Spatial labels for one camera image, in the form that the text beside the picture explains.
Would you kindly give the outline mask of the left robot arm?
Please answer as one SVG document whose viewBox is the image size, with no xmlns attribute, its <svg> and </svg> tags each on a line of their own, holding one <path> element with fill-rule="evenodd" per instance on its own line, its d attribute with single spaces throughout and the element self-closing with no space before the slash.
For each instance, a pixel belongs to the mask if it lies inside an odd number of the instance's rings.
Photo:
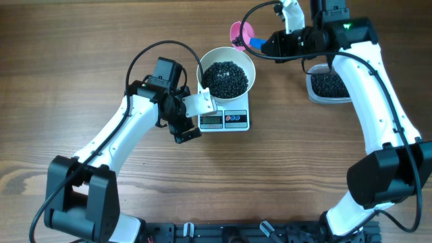
<svg viewBox="0 0 432 243">
<path fill-rule="evenodd" d="M 152 242 L 143 219 L 121 213 L 117 175 L 134 147 L 166 122 L 176 143 L 201 135 L 188 112 L 191 96 L 178 84 L 186 70 L 160 57 L 154 72 L 126 83 L 115 115 L 84 148 L 67 158 L 56 156 L 47 173 L 41 215 L 46 227 L 85 242 Z"/>
</svg>

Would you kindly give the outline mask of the pink scoop blue handle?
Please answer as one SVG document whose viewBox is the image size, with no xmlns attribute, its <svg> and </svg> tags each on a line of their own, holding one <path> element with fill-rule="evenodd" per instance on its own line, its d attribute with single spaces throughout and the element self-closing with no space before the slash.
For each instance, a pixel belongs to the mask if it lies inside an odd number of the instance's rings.
<svg viewBox="0 0 432 243">
<path fill-rule="evenodd" d="M 230 31 L 229 31 L 229 39 L 230 39 L 231 43 L 237 36 L 240 36 L 240 25 L 241 25 L 241 21 L 234 22 L 232 24 Z M 248 22 L 244 23 L 242 36 L 243 36 L 244 42 L 246 43 L 246 45 L 248 47 L 253 47 L 253 48 L 258 49 L 258 50 L 260 50 L 261 45 L 266 42 L 266 40 L 255 37 L 254 29 Z M 244 45 L 242 45 L 241 47 L 233 46 L 233 48 L 236 49 L 237 51 L 245 51 L 246 50 Z"/>
</svg>

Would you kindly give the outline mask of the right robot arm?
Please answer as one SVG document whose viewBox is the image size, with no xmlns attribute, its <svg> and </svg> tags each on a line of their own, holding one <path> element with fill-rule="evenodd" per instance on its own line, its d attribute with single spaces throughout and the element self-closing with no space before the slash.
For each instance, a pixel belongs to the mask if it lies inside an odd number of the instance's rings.
<svg viewBox="0 0 432 243">
<path fill-rule="evenodd" d="M 349 240 L 378 215 L 414 196 L 416 213 L 407 232 L 419 227 L 422 188 L 431 175 L 431 143 L 422 140 L 395 94 L 368 18 L 351 18 L 343 1 L 311 3 L 312 26 L 296 1 L 274 1 L 285 29 L 261 46 L 261 56 L 278 63 L 324 56 L 342 79 L 362 128 L 366 157 L 347 172 L 348 192 L 325 213 L 333 242 Z"/>
</svg>

